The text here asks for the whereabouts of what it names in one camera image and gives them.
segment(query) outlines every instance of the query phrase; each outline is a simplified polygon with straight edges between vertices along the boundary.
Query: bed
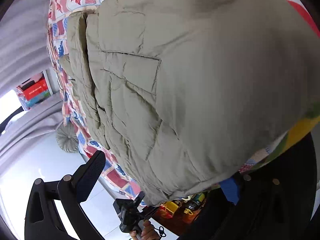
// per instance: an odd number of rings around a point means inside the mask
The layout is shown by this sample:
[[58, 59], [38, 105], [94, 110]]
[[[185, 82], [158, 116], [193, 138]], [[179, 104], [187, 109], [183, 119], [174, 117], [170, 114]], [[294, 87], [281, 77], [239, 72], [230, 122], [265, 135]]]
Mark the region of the bed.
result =
[[[76, 11], [96, 10], [103, 0], [51, 0], [48, 11], [48, 38], [47, 47], [50, 59], [57, 73], [60, 84], [60, 93], [63, 98], [64, 123], [72, 122], [79, 139], [79, 147], [82, 152], [90, 157], [97, 149], [105, 152], [107, 164], [103, 177], [129, 198], [134, 198], [140, 191], [139, 185], [130, 178], [119, 166], [115, 155], [104, 149], [99, 142], [92, 139], [86, 118], [81, 106], [81, 101], [74, 94], [73, 80], [66, 74], [59, 63], [59, 57], [68, 54], [66, 33], [68, 31], [68, 16]], [[310, 27], [320, 37], [320, 32], [300, 0], [287, 0], [309, 23]], [[301, 119], [291, 130], [282, 134], [276, 141], [252, 154], [252, 157], [239, 169], [241, 173], [258, 169], [267, 164], [290, 146], [303, 138], [307, 131], [319, 121], [316, 112], [310, 112], [309, 117]]]

